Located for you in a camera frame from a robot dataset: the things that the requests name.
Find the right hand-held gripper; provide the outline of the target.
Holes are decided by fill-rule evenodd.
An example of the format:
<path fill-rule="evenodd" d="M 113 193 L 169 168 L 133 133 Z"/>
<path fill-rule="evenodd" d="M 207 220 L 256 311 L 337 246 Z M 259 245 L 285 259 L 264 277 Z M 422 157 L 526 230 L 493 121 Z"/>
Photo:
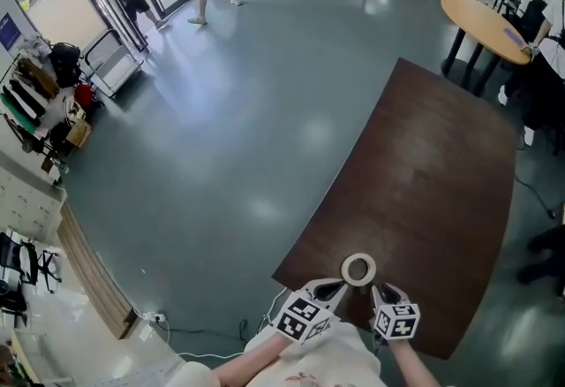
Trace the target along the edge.
<path fill-rule="evenodd" d="M 383 284 L 384 299 L 377 285 L 372 285 L 371 297 L 375 319 L 373 329 L 384 339 L 411 339 L 420 321 L 420 310 L 416 303 L 398 287 Z"/>

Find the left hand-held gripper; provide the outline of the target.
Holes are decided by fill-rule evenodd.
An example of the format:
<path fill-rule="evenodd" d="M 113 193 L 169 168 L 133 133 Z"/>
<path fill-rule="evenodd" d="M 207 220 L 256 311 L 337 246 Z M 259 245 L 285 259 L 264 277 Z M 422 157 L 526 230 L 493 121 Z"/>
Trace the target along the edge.
<path fill-rule="evenodd" d="M 341 278 L 319 278 L 309 281 L 307 289 L 330 288 L 326 308 L 310 299 L 307 292 L 292 292 L 276 317 L 276 331 L 292 342 L 303 345 L 325 332 L 334 321 L 340 302 L 349 290 Z"/>

